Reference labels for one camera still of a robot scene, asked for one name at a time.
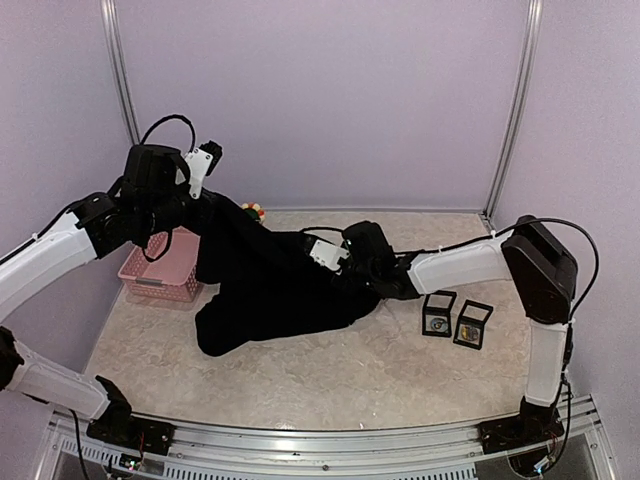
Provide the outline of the black t-shirt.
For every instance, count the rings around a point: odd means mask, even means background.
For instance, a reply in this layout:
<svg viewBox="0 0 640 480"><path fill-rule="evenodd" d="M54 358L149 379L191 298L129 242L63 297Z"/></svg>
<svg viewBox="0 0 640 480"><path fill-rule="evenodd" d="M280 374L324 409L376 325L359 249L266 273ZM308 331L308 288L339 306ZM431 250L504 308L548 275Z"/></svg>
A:
<svg viewBox="0 0 640 480"><path fill-rule="evenodd" d="M304 248L309 236L272 231L219 195L200 237L196 278L219 291L196 314L196 341L221 357L248 343L340 330L372 313L381 300L331 285L333 272Z"/></svg>

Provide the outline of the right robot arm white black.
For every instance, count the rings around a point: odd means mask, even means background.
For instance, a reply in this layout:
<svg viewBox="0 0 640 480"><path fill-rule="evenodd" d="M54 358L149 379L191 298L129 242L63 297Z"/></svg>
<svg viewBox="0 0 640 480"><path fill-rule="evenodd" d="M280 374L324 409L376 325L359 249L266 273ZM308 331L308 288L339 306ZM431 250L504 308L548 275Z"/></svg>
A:
<svg viewBox="0 0 640 480"><path fill-rule="evenodd" d="M480 424L485 451L499 451L560 436L557 411L572 348L577 261L546 228L528 215L484 237L436 250L400 254L370 221L342 232L336 246L316 241L311 258L383 298L408 300L451 287L510 280L531 322L529 371L518 414Z"/></svg>

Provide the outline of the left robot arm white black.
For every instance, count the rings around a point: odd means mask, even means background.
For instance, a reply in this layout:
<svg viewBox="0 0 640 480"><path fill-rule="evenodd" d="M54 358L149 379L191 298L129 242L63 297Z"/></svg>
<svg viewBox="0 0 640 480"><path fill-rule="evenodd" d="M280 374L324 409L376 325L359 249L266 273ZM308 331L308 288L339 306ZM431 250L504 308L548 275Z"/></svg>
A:
<svg viewBox="0 0 640 480"><path fill-rule="evenodd" d="M124 173L106 192L64 207L42 232L1 259L1 316L67 273L132 243L185 227L195 232L213 195L203 187L222 157L213 141L187 154L161 145L133 146ZM140 424L118 387L51 361L1 330L1 387L74 411L90 430L121 445L133 443Z"/></svg>

